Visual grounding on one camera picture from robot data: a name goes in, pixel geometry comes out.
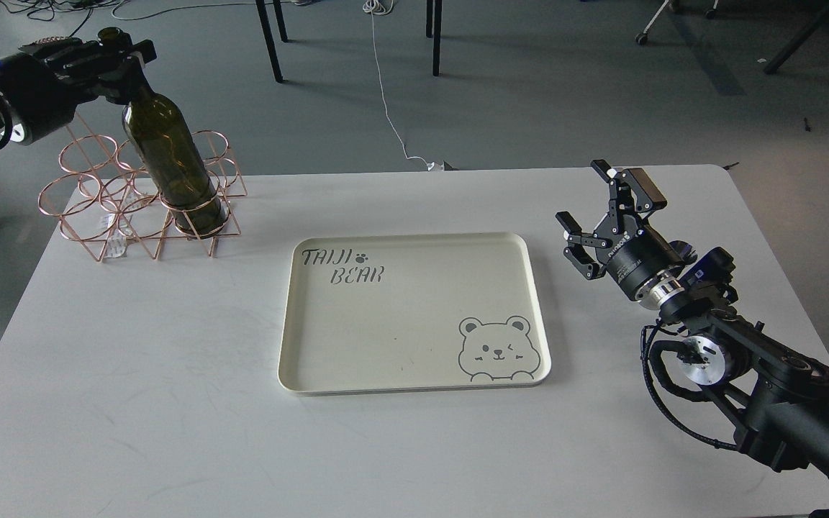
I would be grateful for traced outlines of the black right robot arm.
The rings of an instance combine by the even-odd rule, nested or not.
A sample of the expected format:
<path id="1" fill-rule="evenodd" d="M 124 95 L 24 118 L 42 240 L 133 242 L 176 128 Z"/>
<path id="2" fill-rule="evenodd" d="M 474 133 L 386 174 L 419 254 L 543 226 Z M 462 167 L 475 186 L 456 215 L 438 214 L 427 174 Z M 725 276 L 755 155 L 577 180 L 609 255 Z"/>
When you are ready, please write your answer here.
<path id="1" fill-rule="evenodd" d="M 667 201 L 642 168 L 590 165 L 607 183 L 607 210 L 590 233 L 556 214 L 563 255 L 585 279 L 609 276 L 629 301 L 658 312 L 642 328 L 640 361 L 662 415 L 774 472 L 814 466 L 829 479 L 829 367 L 738 314 L 727 250 L 699 256 L 649 225 Z"/>

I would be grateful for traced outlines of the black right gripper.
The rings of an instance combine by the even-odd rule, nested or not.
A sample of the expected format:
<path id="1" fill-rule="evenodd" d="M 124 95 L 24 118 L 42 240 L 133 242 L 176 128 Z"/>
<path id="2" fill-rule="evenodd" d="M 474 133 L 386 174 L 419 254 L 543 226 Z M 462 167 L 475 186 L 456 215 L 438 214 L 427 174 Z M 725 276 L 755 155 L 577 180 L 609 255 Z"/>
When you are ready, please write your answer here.
<path id="1" fill-rule="evenodd" d="M 648 225 L 654 212 L 665 209 L 667 199 L 642 168 L 618 170 L 606 160 L 593 160 L 590 166 L 608 184 L 607 212 L 595 227 L 596 236 L 582 232 L 569 212 L 557 212 L 567 242 L 563 255 L 586 280 L 602 278 L 604 265 L 626 298 L 635 301 L 649 279 L 684 265 L 677 250 Z M 598 249 L 598 260 L 586 247 Z"/>

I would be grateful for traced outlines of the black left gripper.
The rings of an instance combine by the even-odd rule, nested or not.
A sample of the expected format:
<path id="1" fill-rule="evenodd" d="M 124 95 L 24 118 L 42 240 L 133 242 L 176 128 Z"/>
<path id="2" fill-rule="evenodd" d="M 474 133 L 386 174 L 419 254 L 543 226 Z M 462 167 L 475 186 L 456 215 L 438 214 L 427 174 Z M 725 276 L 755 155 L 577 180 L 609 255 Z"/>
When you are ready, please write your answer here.
<path id="1" fill-rule="evenodd" d="M 148 86 L 142 70 L 156 58 L 152 40 L 136 43 L 124 55 L 79 38 L 37 40 L 0 57 L 0 92 L 12 116 L 11 140 L 30 145 L 47 137 L 73 120 L 78 105 L 98 95 L 128 104 Z"/>

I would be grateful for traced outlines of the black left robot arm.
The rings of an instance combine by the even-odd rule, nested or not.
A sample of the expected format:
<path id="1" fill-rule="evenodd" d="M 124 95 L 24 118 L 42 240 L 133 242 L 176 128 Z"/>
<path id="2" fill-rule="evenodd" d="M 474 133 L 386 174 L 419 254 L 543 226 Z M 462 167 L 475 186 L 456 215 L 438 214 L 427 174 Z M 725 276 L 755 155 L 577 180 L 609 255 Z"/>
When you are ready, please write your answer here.
<path id="1" fill-rule="evenodd" d="M 134 62 L 147 65 L 156 58 L 151 40 L 133 42 L 118 27 L 105 27 L 86 42 L 69 36 L 36 40 L 0 57 L 0 150 L 67 127 L 82 103 L 101 97 L 126 103 Z"/>

